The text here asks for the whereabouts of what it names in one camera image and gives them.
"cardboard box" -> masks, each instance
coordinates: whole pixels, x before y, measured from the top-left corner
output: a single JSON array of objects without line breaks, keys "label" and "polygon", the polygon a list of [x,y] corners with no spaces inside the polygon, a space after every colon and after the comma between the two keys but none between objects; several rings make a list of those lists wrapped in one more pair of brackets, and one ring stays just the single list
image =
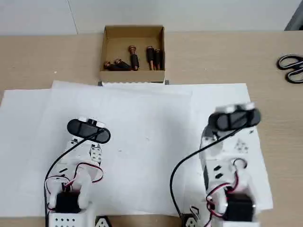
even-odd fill
[{"label": "cardboard box", "polygon": [[[138,71],[108,71],[105,61],[114,63],[117,58],[130,65],[128,47],[134,45],[139,59]],[[146,59],[146,47],[163,51],[164,70],[151,71]],[[157,82],[163,83],[165,74],[165,50],[163,26],[105,26],[100,63],[102,82]]]}]

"wooden table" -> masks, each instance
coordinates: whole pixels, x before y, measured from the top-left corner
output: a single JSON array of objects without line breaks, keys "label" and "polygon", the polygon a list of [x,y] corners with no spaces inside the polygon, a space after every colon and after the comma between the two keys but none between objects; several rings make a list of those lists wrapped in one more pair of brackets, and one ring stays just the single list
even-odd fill
[{"label": "wooden table", "polygon": [[[258,127],[274,196],[265,227],[301,227],[303,85],[289,84],[275,62],[303,55],[303,32],[166,33],[171,84],[247,83],[263,114]],[[97,84],[101,35],[0,37],[0,90],[49,88],[54,79]],[[114,227],[176,227],[178,218],[115,216]],[[43,218],[0,218],[0,226],[43,227]]]}]

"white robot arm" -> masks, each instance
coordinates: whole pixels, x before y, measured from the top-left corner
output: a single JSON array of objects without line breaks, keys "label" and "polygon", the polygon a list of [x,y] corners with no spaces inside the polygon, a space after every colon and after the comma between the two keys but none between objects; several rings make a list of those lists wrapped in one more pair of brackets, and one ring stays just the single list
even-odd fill
[{"label": "white robot arm", "polygon": [[95,220],[110,226],[105,218],[96,219],[89,200],[93,183],[103,178],[101,144],[110,140],[110,132],[83,117],[69,121],[67,129],[73,137],[45,178],[46,226],[94,227]]},{"label": "white robot arm", "polygon": [[185,226],[190,227],[188,224],[195,221],[199,227],[259,227],[258,195],[247,171],[249,146],[242,138],[260,120],[253,103],[219,107],[209,117],[200,148],[235,130],[241,131],[200,153],[210,218],[207,223],[201,221],[196,208],[192,211],[195,220],[190,218]]}]

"paper sheet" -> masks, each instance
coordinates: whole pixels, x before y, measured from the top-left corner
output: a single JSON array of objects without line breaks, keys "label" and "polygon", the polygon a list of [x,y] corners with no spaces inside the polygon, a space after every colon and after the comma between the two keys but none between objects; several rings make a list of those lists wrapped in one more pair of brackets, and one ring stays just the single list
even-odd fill
[{"label": "paper sheet", "polygon": [[[79,85],[79,84],[69,84],[69,88],[73,87],[87,87],[87,85]],[[64,88],[67,84],[62,84],[58,82],[54,87],[56,88]],[[105,87],[99,88],[94,87],[96,89],[105,89],[105,88],[115,88],[115,89],[136,89],[136,90],[153,90],[155,91],[163,91],[165,93],[174,92],[177,93],[193,93],[193,98],[190,103],[192,107],[191,111],[191,123],[189,123],[192,131],[189,135],[192,136],[192,144],[189,146],[188,153],[191,153],[193,149],[197,149],[200,144],[200,136],[203,128],[206,125],[208,115],[212,113],[214,108],[218,105],[226,105],[229,103],[239,103],[249,101],[249,95],[247,92],[247,88],[244,84],[236,84],[236,85],[170,85],[163,86],[158,84],[148,84],[148,85],[106,85]],[[5,96],[2,100],[1,108],[0,108],[0,157],[1,163],[0,166],[0,176],[4,179],[5,182],[9,182],[0,188],[0,195],[2,205],[0,205],[0,216],[41,216],[43,213],[41,212],[41,207],[43,207],[43,201],[36,198],[36,195],[32,190],[28,190],[26,188],[32,188],[31,181],[27,179],[34,179],[37,182],[36,187],[39,188],[39,191],[42,192],[41,184],[37,179],[39,179],[40,174],[37,174],[35,171],[26,173],[27,178],[20,183],[20,172],[24,169],[30,170],[33,168],[25,168],[25,166],[30,166],[29,163],[29,153],[31,152],[31,146],[28,143],[29,139],[31,139],[36,132],[39,126],[39,120],[42,117],[44,107],[46,106],[47,100],[49,98],[48,90],[21,90],[21,91],[6,91]],[[60,132],[64,135],[61,139],[62,147],[64,148],[66,141],[69,139],[69,135],[66,133]],[[10,135],[16,135],[18,140],[13,139]],[[259,139],[258,135],[255,133],[253,137],[251,137],[250,142],[254,144],[254,149],[256,152],[253,153],[252,159],[258,162],[258,169],[253,171],[253,174],[258,177],[254,177],[257,180],[258,190],[262,190],[261,199],[262,209],[271,209],[272,208],[272,196],[270,192],[270,187],[268,184],[266,168],[264,165],[262,153],[259,147]],[[14,161],[16,165],[12,168],[11,161]],[[204,198],[204,183],[203,183],[203,175],[202,169],[200,165],[200,160],[198,157],[189,160],[188,163],[184,165],[187,170],[187,184],[185,190],[185,198],[183,210],[188,210],[189,204],[196,204],[197,201],[201,201]],[[160,200],[157,197],[153,197],[154,203],[161,205],[159,203]],[[19,206],[19,203],[22,204],[31,204],[33,206],[29,206],[27,209]],[[178,203],[182,204],[182,198],[178,199]],[[121,210],[115,209],[115,207],[111,207],[109,212],[120,212]],[[129,209],[127,211],[129,214],[143,214],[142,211],[136,211]]]},{"label": "paper sheet", "polygon": [[[105,177],[92,192],[97,212],[118,215],[140,210],[174,214],[169,177],[190,145],[189,100],[184,95],[98,87],[53,89],[21,184],[30,183],[26,193],[42,200],[40,185],[44,175],[71,138],[67,122],[89,116],[103,121],[112,134],[111,141],[102,146]],[[178,173],[175,183],[180,200],[184,173]]]},{"label": "paper sheet", "polygon": [[[57,81],[55,86],[78,86],[77,84],[67,84]],[[246,103],[250,101],[250,96],[245,84],[208,84],[208,85],[169,85],[158,84],[105,84],[106,88],[135,89],[135,90],[157,90],[166,92],[192,92],[191,99],[191,136],[194,150],[199,149],[201,134],[209,115],[217,106]],[[260,147],[258,131],[249,137],[248,141],[251,152],[249,172],[258,192],[259,209],[268,210],[273,208],[271,189],[268,175]],[[205,187],[203,171],[199,156],[195,156],[184,164],[187,170],[187,183],[184,196],[184,212],[189,212],[189,206],[203,206],[205,198]]]},{"label": "paper sheet", "polygon": [[40,201],[24,194],[21,176],[29,161],[32,139],[40,124],[50,90],[7,90],[0,107],[0,216],[40,213]]}]

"black scissors handle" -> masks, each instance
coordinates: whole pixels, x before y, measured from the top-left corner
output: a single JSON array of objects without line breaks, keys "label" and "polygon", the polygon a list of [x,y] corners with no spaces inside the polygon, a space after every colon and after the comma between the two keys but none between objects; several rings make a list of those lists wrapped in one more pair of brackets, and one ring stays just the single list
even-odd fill
[{"label": "black scissors handle", "polygon": [[[286,59],[295,59],[295,63],[290,63],[288,65],[283,65],[282,62]],[[293,69],[293,71],[286,74],[285,79],[292,84],[302,84],[302,80],[293,80],[292,76],[303,72],[303,57],[296,54],[288,54],[278,59],[276,62],[276,66],[280,70],[289,70]]]}]

